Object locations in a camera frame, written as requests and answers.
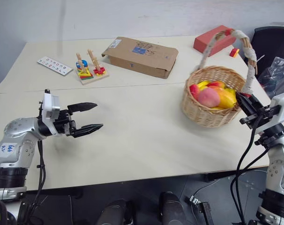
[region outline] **table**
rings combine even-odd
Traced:
[[[107,56],[102,58],[101,53],[105,51],[114,38],[27,43],[6,78],[1,82],[0,93],[37,91],[46,88],[50,90],[64,90],[183,83],[189,77],[190,73],[194,71],[202,58],[202,53],[192,47],[195,37],[196,36],[137,38],[142,41],[178,49],[179,54],[168,79],[152,77],[108,64],[109,60]],[[83,59],[89,60],[89,56],[86,55],[88,48],[93,50],[94,55],[108,70],[110,73],[109,78],[83,86],[75,70],[70,72],[67,76],[62,76],[36,63],[38,59],[48,56],[70,67],[75,67],[75,62],[77,61],[75,53],[79,52]],[[229,46],[209,57],[206,65],[225,66],[236,70],[239,74],[247,74],[247,66],[241,57],[237,56],[233,58],[229,56],[232,48],[233,46]]]
[[[248,145],[251,130],[241,125],[240,112],[228,125],[204,128],[181,111],[183,83],[110,88],[54,90],[61,109],[79,102],[98,107],[76,112],[77,126],[104,123],[87,136],[48,137],[44,140],[47,179],[44,189],[233,170]],[[259,84],[255,94],[268,98]],[[0,94],[0,140],[9,121],[38,114],[42,91]],[[253,146],[242,165],[264,151]],[[254,166],[269,163],[265,156]],[[38,151],[29,169],[26,186],[37,189]]]

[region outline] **red box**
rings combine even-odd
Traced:
[[[200,36],[195,38],[193,48],[195,48],[196,50],[203,53],[205,48],[209,44],[210,40],[213,38],[213,36],[215,34],[221,32],[221,31],[223,31],[223,30],[226,30],[226,29],[228,29],[228,27],[221,25],[219,27],[216,27],[215,29],[212,29],[212,30],[204,33],[204,34],[201,34]],[[232,43],[235,42],[235,40],[236,40],[236,38],[231,36],[231,35],[225,36],[221,40],[218,40],[217,42],[215,42],[215,45],[214,45],[209,56],[214,55],[215,53],[226,48],[227,46],[230,46]]]

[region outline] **white wall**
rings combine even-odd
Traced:
[[[284,26],[284,0],[0,0],[0,82],[26,42]]]

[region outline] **cardboard box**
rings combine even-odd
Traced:
[[[167,78],[178,50],[127,37],[117,37],[102,53],[111,64],[155,77]]]
[[[213,36],[226,29],[228,29],[228,27],[221,25],[204,34],[201,34],[200,36],[195,38],[193,48],[203,53]],[[215,42],[215,45],[209,56],[214,55],[215,53],[219,52],[227,46],[230,46],[232,43],[235,42],[235,40],[236,38],[231,35],[225,36],[223,39],[218,40],[217,42]]]

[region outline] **floor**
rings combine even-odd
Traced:
[[[245,209],[246,222],[255,219],[255,214],[262,200],[259,193],[265,189],[266,169],[260,168],[249,171],[240,177],[239,190],[242,206]],[[233,177],[218,180],[212,186],[198,192],[197,198],[202,202],[208,201],[215,225],[231,225],[239,222],[231,194],[230,182]],[[123,198],[132,200],[136,207],[138,225],[159,225],[158,199],[163,191],[172,191],[182,202],[189,225],[205,225],[203,215],[194,211],[187,204],[190,196],[200,187],[211,184],[204,182],[203,175],[175,176],[148,180],[136,180],[101,185],[91,185],[73,188],[80,196],[71,197],[74,225],[93,225],[96,223],[102,209],[110,202]],[[35,212],[47,225],[71,225],[71,205],[68,194],[41,195],[43,201]]]

